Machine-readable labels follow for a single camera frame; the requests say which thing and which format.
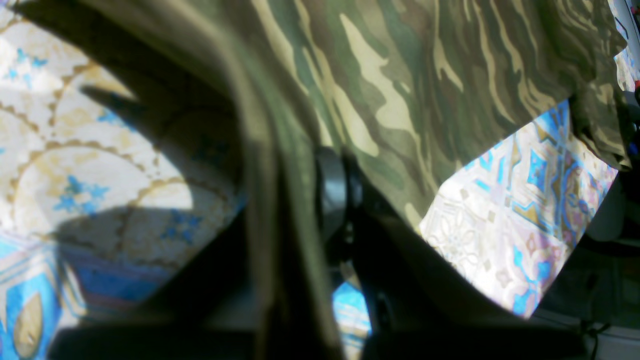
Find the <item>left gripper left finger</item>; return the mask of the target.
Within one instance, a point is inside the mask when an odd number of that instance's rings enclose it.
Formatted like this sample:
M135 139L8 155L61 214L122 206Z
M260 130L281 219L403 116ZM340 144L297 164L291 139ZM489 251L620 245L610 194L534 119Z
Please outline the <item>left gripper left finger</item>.
M253 360L258 296L246 235L246 222L234 220L140 305L60 331L48 359Z

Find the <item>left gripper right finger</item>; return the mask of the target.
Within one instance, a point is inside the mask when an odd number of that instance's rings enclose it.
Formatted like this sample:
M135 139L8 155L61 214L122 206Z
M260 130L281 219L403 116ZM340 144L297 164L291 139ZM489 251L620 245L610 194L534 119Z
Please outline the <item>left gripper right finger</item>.
M515 316L416 234L351 153L315 151L316 210L332 267L350 263L371 334L364 360L583 360L580 336Z

